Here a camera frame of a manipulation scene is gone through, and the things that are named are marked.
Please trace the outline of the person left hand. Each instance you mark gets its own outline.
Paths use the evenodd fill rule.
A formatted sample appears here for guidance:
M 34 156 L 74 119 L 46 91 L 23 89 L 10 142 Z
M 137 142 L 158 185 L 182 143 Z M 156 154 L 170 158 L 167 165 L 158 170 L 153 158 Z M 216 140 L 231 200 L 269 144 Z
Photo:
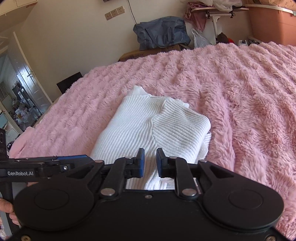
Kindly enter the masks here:
M 33 226 L 40 220 L 40 209 L 35 204 L 36 187 L 38 181 L 26 183 L 24 189 L 13 198 L 13 185 L 10 182 L 1 182 L 1 212 L 8 217 L 13 225 Z

